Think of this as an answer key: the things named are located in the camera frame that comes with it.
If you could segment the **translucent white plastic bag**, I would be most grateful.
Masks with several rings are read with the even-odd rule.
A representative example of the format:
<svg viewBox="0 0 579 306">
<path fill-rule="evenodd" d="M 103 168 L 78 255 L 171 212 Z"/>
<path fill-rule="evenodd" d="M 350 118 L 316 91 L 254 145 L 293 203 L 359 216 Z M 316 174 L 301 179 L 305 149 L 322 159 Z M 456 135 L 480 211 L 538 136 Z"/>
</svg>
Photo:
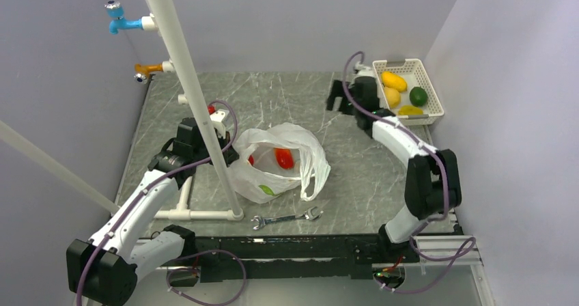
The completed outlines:
<svg viewBox="0 0 579 306">
<path fill-rule="evenodd" d="M 268 130 L 251 128 L 234 143 L 239 159 L 229 166 L 234 191 L 257 204 L 300 189 L 311 201 L 324 188 L 331 167 L 315 135 L 302 126 L 283 123 Z"/>
</svg>

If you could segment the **small yellow fake fruit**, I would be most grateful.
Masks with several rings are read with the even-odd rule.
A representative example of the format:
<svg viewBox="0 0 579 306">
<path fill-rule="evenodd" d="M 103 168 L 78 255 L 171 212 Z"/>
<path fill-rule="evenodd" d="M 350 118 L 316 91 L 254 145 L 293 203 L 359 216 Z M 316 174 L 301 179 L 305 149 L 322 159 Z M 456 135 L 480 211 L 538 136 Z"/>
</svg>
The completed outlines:
<svg viewBox="0 0 579 306">
<path fill-rule="evenodd" d="M 389 89 L 395 89 L 398 92 L 405 92 L 408 88 L 405 79 L 398 74 L 386 71 L 381 74 L 381 79 L 383 86 Z"/>
</svg>

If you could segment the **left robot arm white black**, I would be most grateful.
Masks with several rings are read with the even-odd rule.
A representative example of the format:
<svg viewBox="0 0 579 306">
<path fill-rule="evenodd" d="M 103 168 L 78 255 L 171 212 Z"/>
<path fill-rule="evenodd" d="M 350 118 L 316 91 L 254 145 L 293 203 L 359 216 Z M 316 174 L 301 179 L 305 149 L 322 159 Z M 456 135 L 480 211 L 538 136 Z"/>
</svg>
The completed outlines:
<svg viewBox="0 0 579 306">
<path fill-rule="evenodd" d="M 89 239 L 76 239 L 67 248 L 68 284 L 76 305 L 84 298 L 124 305 L 138 282 L 159 266 L 195 259 L 195 233 L 179 225 L 167 226 L 142 245 L 137 242 L 163 204 L 179 192 L 190 192 L 196 168 L 209 162 L 200 125 L 184 118 L 126 203 Z"/>
</svg>

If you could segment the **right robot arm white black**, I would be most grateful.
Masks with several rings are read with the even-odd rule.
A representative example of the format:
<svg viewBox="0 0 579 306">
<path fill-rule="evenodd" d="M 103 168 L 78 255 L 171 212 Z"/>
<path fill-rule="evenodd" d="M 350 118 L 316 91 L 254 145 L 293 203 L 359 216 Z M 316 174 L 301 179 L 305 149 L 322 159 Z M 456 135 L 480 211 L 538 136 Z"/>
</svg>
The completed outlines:
<svg viewBox="0 0 579 306">
<path fill-rule="evenodd" d="M 429 220 L 439 220 L 462 202 L 457 157 L 418 138 L 389 109 L 382 108 L 371 76 L 358 76 L 352 83 L 334 80 L 326 101 L 354 116 L 357 126 L 389 149 L 406 168 L 404 205 L 383 226 L 386 237 L 376 243 L 380 259 L 392 262 L 403 251 L 403 242 L 417 234 Z"/>
</svg>

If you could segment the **yellow fake mango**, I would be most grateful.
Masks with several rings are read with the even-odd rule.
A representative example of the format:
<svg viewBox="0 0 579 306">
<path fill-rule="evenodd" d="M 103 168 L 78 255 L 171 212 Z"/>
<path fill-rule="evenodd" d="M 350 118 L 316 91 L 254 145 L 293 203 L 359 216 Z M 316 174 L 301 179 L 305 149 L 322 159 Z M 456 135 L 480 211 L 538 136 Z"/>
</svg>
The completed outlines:
<svg viewBox="0 0 579 306">
<path fill-rule="evenodd" d="M 398 111 L 398 116 L 411 116 L 411 115 L 423 115 L 424 112 L 421 108 L 413 105 L 404 105 Z"/>
</svg>

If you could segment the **green fake lime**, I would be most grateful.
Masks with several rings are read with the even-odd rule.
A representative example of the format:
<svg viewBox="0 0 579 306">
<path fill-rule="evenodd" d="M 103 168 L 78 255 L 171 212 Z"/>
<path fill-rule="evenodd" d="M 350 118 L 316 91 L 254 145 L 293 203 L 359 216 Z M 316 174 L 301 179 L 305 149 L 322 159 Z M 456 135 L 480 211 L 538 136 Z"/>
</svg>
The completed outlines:
<svg viewBox="0 0 579 306">
<path fill-rule="evenodd" d="M 427 92 L 422 87 L 413 87 L 409 93 L 409 100 L 414 107 L 423 107 L 428 102 Z"/>
</svg>

